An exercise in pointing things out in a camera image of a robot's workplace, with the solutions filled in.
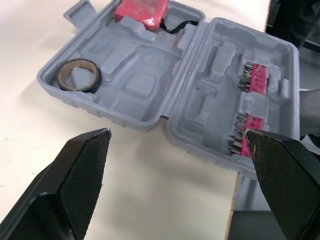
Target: black cable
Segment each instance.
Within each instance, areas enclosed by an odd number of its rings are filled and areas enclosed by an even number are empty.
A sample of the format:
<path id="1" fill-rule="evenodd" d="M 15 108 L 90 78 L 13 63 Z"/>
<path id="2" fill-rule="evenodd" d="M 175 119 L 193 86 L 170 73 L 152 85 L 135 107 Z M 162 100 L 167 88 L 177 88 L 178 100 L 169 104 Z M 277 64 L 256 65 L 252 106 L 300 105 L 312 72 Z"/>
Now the black cable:
<path id="1" fill-rule="evenodd" d="M 187 24 L 191 24 L 191 25 L 197 26 L 198 22 L 197 21 L 190 21 L 190 20 L 183 21 L 176 28 L 174 28 L 172 30 L 169 30 L 165 25 L 165 20 L 162 18 L 162 20 L 160 22 L 160 28 L 162 28 L 163 30 L 165 30 L 169 34 L 177 34 L 178 32 L 180 32 L 181 29 L 184 29 Z"/>

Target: white table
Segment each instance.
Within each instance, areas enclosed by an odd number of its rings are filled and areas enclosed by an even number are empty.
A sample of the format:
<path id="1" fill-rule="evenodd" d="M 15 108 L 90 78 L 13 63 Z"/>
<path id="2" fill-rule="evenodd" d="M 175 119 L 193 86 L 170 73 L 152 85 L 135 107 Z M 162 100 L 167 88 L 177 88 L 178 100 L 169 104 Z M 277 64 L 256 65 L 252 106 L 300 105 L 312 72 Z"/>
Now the white table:
<path id="1" fill-rule="evenodd" d="M 63 13 L 77 0 L 0 1 L 0 221 L 32 179 L 81 133 L 110 128 L 103 186 L 86 240 L 222 240 L 237 173 L 171 145 L 166 121 L 141 133 L 50 97 L 39 69 L 77 32 Z M 99 11 L 109 1 L 92 0 Z M 269 0 L 181 0 L 207 20 L 263 31 Z"/>

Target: open tool case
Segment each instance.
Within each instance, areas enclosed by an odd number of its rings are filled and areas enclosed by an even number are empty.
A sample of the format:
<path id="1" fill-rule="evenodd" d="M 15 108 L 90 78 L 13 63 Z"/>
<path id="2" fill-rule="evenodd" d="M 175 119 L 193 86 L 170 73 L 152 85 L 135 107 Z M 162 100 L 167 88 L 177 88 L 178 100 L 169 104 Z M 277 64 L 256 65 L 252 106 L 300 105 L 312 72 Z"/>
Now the open tool case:
<path id="1" fill-rule="evenodd" d="M 82 0 L 65 17 L 78 34 L 38 74 L 48 94 L 91 114 L 138 131 L 149 131 L 161 117 L 176 146 L 214 163 L 256 178 L 252 160 L 232 154 L 239 116 L 264 119 L 264 129 L 299 139 L 298 51 L 263 32 L 215 18 L 170 1 L 163 29 L 148 31 L 132 18 L 115 21 L 121 3 L 114 0 L 97 13 Z M 95 93 L 65 91 L 56 73 L 72 59 L 93 61 L 101 72 Z M 239 88 L 246 64 L 268 67 L 266 95 Z M 81 83 L 82 69 L 71 74 Z"/>

